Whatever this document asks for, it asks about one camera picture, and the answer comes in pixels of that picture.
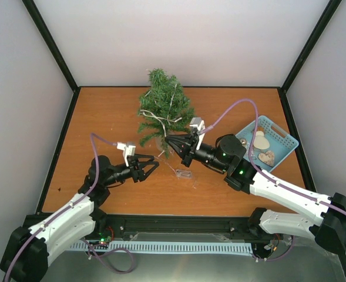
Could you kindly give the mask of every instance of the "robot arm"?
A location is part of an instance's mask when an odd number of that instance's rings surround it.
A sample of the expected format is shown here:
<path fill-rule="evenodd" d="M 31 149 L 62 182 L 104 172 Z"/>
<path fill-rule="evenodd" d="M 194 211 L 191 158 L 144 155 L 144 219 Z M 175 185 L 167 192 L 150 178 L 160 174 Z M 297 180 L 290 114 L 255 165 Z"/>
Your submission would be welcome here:
<path fill-rule="evenodd" d="M 197 121 L 198 118 L 194 118 L 192 124 L 198 124 Z M 257 208 L 250 217 L 250 233 L 256 237 L 262 232 L 296 235 L 314 239 L 322 248 L 335 254 L 346 251 L 346 216 L 319 204 L 328 203 L 346 211 L 345 196 L 336 193 L 334 197 L 329 197 L 310 192 L 262 171 L 277 183 L 287 186 L 290 191 L 282 188 L 243 159 L 246 148 L 234 135 L 218 138 L 216 147 L 213 147 L 202 143 L 203 138 L 200 137 L 203 135 L 199 136 L 197 127 L 191 126 L 191 134 L 168 135 L 165 138 L 181 157 L 183 165 L 189 167 L 192 160 L 199 161 L 217 173 L 226 174 L 224 181 L 234 190 L 265 197 L 297 212 L 276 213 Z M 317 201 L 297 196 L 292 191 L 317 198 Z"/>
<path fill-rule="evenodd" d="M 16 281 L 40 281 L 53 261 L 72 244 L 91 234 L 92 232 L 103 233 L 106 228 L 106 213 L 99 208 L 109 197 L 108 186 L 115 183 L 123 183 L 132 178 L 136 183 L 142 182 L 158 167 L 153 156 L 135 154 L 134 145 L 121 146 L 126 163 L 113 166 L 106 156 L 98 156 L 99 181 L 94 189 L 77 204 L 91 187 L 96 175 L 95 160 L 88 170 L 84 184 L 72 199 L 53 213 L 44 221 L 29 229 L 19 227 L 12 232 L 4 252 L 0 268 L 7 271 L 16 253 L 38 229 L 42 231 L 36 235 L 22 255 L 17 260 L 11 271 L 11 277 Z M 55 217 L 61 210 L 71 208 L 57 217 L 51 224 L 45 227 L 49 219 Z"/>

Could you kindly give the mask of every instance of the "round white object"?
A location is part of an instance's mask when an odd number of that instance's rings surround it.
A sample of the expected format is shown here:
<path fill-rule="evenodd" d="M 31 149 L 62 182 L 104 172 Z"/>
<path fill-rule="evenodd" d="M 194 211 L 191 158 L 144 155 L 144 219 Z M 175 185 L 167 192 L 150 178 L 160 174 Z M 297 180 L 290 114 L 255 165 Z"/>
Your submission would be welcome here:
<path fill-rule="evenodd" d="M 264 132 L 261 130 L 256 131 L 255 136 L 264 136 Z"/>
<path fill-rule="evenodd" d="M 256 149 L 266 150 L 270 147 L 270 144 L 267 138 L 261 135 L 257 135 L 255 136 L 255 140 L 254 140 L 254 147 Z"/>

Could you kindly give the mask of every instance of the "white perforated rail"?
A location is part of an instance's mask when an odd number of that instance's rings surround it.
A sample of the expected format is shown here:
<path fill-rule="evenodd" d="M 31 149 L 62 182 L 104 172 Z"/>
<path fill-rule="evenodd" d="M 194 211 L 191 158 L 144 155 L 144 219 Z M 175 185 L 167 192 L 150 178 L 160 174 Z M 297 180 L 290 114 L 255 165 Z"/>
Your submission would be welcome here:
<path fill-rule="evenodd" d="M 235 254 L 250 256 L 250 243 L 182 243 L 182 242 L 142 242 L 113 241 L 109 247 L 99 246 L 97 251 L 111 251 L 125 248 L 137 254 Z M 73 244 L 69 251 L 86 251 L 88 247 L 83 242 Z"/>

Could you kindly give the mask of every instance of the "basket handle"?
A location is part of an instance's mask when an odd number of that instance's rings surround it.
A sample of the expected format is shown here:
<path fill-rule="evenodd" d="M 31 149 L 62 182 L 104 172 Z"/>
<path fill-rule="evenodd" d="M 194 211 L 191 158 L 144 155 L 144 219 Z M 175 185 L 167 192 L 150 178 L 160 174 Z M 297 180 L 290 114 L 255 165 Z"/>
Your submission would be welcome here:
<path fill-rule="evenodd" d="M 276 133 L 278 135 L 280 135 L 282 138 L 285 138 L 286 136 L 289 135 L 289 133 L 287 133 L 284 129 L 282 129 L 281 127 L 279 127 L 277 124 L 273 123 L 271 125 L 271 129 L 276 131 Z"/>

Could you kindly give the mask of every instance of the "black metal frame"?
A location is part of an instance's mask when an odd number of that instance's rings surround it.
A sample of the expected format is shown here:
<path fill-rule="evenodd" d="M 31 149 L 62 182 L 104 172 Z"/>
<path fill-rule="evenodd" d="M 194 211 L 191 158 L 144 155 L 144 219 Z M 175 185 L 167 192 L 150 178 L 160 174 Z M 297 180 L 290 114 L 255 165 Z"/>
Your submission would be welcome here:
<path fill-rule="evenodd" d="M 46 178 L 45 185 L 42 190 L 41 197 L 36 210 L 36 215 L 27 216 L 24 222 L 25 226 L 33 225 L 40 222 L 49 214 L 42 213 L 43 203 L 45 202 L 46 195 L 49 189 L 49 185 L 56 167 L 56 163 L 61 152 L 63 142 L 66 136 L 66 132 L 69 127 L 69 123 L 76 105 L 76 101 L 79 96 L 81 87 L 78 87 L 67 64 L 65 63 L 62 54 L 60 53 L 52 35 L 50 34 L 48 27 L 43 21 L 41 14 L 38 11 L 37 6 L 33 0 L 22 0 L 26 9 L 28 10 L 31 18 L 33 19 L 36 27 L 40 31 L 43 39 L 45 40 L 48 48 L 50 49 L 53 57 L 55 58 L 58 66 L 60 67 L 64 77 L 66 78 L 69 86 L 73 90 L 73 97 L 70 103 L 70 107 L 63 124 L 61 135 L 52 159 L 51 166 L 48 171 L 48 176 Z M 336 9 L 340 5 L 341 0 L 329 0 L 326 8 L 324 9 L 320 19 L 318 20 L 315 28 L 313 29 L 310 37 L 308 38 L 306 44 L 304 45 L 301 53 L 299 54 L 295 64 L 293 65 L 290 73 L 288 74 L 284 84 L 281 87 L 246 87 L 246 88 L 274 88 L 278 90 L 278 94 L 281 100 L 281 105 L 285 114 L 285 118 L 288 124 L 289 131 L 293 137 L 300 141 L 297 127 L 294 122 L 293 115 L 289 106 L 287 99 L 287 92 L 292 85 L 294 79 L 297 77 L 300 69 L 302 68 L 304 62 L 308 58 L 310 52 L 314 48 L 316 42 L 319 40 L 321 34 L 323 33 L 325 27 L 329 23 Z M 199 86 L 203 88 L 214 88 L 214 86 Z M 299 146 L 296 150 L 298 164 L 302 173 L 303 181 L 306 189 L 315 191 L 315 186 L 313 178 L 311 176 L 307 159 L 305 157 L 302 146 Z M 115 236 L 124 239 L 129 238 L 129 235 L 133 235 L 137 231 L 148 231 L 148 232 L 167 232 L 172 233 L 179 229 L 179 232 L 189 232 L 189 233 L 215 233 L 223 234 L 226 237 L 232 239 L 241 239 L 249 242 L 256 243 L 257 240 L 250 236 L 247 232 L 243 230 L 243 226 L 247 224 L 248 217 L 172 217 L 172 216 L 117 216 L 108 215 L 108 222 L 112 223 L 114 227 Z M 346 277 L 346 255 L 340 255 L 340 262 Z"/>

